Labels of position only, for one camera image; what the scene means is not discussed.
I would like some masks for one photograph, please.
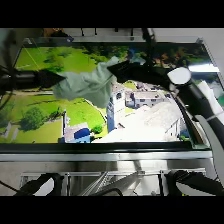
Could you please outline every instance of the floor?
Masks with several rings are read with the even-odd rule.
[[[174,37],[174,36],[198,36],[203,37],[206,41],[211,54],[224,74],[224,29],[223,28],[155,28],[155,34],[158,37]],[[94,28],[83,28],[86,36],[95,35]],[[65,28],[65,32],[71,36],[81,36],[80,28]],[[118,33],[114,32],[114,28],[97,28],[98,35],[114,35],[124,36],[130,35],[130,29],[120,29]],[[134,29],[134,36],[141,35],[140,28]],[[2,162],[0,163],[0,180],[5,183],[19,188],[20,174],[22,172],[65,172],[65,171],[105,171],[105,170],[135,170],[135,169],[155,169],[155,168],[200,168],[207,167],[207,174],[211,178],[215,178],[216,174],[212,166],[211,160],[197,161],[139,161],[105,163],[105,162]],[[14,192],[0,185],[0,195],[13,195]]]

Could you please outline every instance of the television screen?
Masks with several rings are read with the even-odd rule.
[[[113,56],[120,62],[129,59],[143,64],[146,50],[143,42],[86,42],[50,47],[31,44],[21,49],[15,68],[91,76],[98,63],[108,62]],[[153,55],[158,67],[173,66],[181,57],[190,65],[211,64],[201,44],[158,43]],[[216,72],[192,72],[192,77],[196,84],[205,80],[224,105],[223,89]],[[6,98],[7,94],[2,97],[2,103]],[[15,90],[0,111],[1,143],[189,140],[185,120],[172,95],[160,86],[133,80],[123,84],[115,82],[110,101],[103,108],[86,98],[59,99],[52,88],[34,88]]]

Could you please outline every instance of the displayed image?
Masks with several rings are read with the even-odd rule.
[[[48,69],[57,74],[91,74],[113,56],[119,61],[145,62],[145,43],[79,43],[70,47],[22,48],[15,68]],[[190,65],[211,60],[199,44],[158,43],[155,66],[175,67],[180,58]],[[205,80],[224,106],[217,73],[193,72]],[[109,104],[100,108],[85,98],[58,99],[51,88],[15,90],[0,111],[1,143],[106,143],[189,141],[183,115],[172,95],[159,86],[133,80],[114,83]]]

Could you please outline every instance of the tower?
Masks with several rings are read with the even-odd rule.
[[[125,117],[125,91],[118,83],[113,84],[110,102],[107,106],[108,132],[118,128],[118,123]]]

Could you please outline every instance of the cleaning cloth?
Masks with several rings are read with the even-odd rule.
[[[105,108],[110,100],[112,83],[117,81],[107,67],[117,64],[118,61],[114,56],[108,62],[100,62],[93,72],[58,73],[65,79],[53,86],[55,97],[68,100],[85,98],[95,106]]]

